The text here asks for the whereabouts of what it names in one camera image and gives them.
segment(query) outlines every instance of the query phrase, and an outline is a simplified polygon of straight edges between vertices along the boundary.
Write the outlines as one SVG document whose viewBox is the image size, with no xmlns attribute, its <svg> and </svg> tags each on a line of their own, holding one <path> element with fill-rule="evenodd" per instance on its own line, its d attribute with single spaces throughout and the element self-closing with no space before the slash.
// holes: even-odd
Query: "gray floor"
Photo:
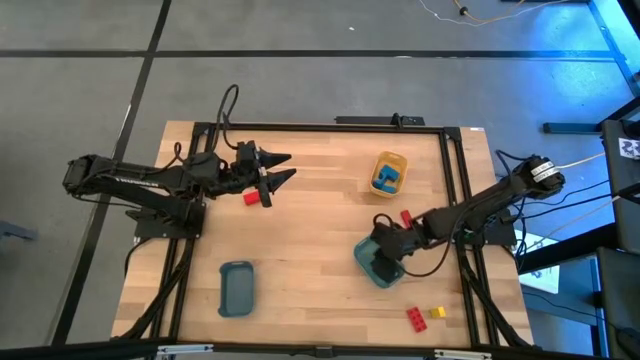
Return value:
<svg viewBox="0 0 640 360">
<path fill-rule="evenodd" d="M 450 2 L 423 1 L 441 17 L 459 19 Z M 619 11 L 614 1 L 597 3 L 611 16 Z M 0 0 L 0 49 L 145 49 L 160 5 L 159 0 Z M 478 17 L 491 17 L 508 6 L 491 0 L 472 11 Z M 616 25 L 614 30 L 623 51 L 639 48 L 628 27 Z M 160 49 L 607 47 L 585 5 L 554 5 L 470 27 L 438 21 L 419 0 L 186 0 L 174 1 Z M 625 54 L 635 66 L 638 57 L 631 50 Z M 111 154 L 141 63 L 140 59 L 0 59 L 4 85 L 0 86 L 4 154 L 0 219 L 40 233 L 35 242 L 0 242 L 0 284 L 5 290 L 0 300 L 2 348 L 47 341 L 91 210 L 89 204 L 64 193 L 60 183 L 65 164 L 86 153 Z M 485 127 L 492 149 L 514 155 L 539 153 L 560 164 L 601 152 L 601 142 L 589 136 L 543 135 L 542 123 L 598 121 L 632 97 L 617 65 L 608 61 L 158 59 L 125 160 L 153 163 L 164 123 L 211 120 L 231 83 L 241 87 L 234 121 L 331 123 L 339 115 L 397 111 L 424 116 L 433 125 Z M 565 175 L 565 191 L 597 183 L 607 178 L 604 159 L 568 169 Z M 574 199 L 606 191 L 603 186 Z M 528 230 L 544 235 L 595 207 L 593 203 L 532 219 Z M 611 209 L 603 210 L 555 237 L 564 239 L 612 218 Z M 133 223 L 121 209 L 109 210 L 71 342 L 108 338 L 132 230 Z M 583 341 L 589 336 L 584 325 L 536 313 L 530 318 L 535 340 L 543 347 L 589 351 L 590 345 Z M 549 327 L 577 335 L 551 342 L 546 336 Z"/>
</svg>

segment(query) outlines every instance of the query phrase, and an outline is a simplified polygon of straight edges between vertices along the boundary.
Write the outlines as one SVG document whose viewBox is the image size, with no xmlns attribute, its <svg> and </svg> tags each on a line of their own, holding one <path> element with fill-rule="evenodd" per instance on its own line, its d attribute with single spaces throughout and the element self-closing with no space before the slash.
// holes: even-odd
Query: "red block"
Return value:
<svg viewBox="0 0 640 360">
<path fill-rule="evenodd" d="M 403 210 L 400 212 L 400 217 L 402 218 L 402 221 L 404 221 L 404 227 L 411 229 L 411 214 L 409 214 L 409 210 Z"/>
<path fill-rule="evenodd" d="M 244 204 L 247 206 L 260 202 L 260 193 L 258 190 L 244 194 L 242 197 L 244 198 Z"/>
<path fill-rule="evenodd" d="M 421 332 L 427 329 L 427 324 L 424 322 L 420 309 L 412 307 L 407 310 L 407 315 L 409 315 L 409 321 L 411 321 L 411 325 L 413 325 L 413 330 L 415 330 L 415 332 Z"/>
</svg>

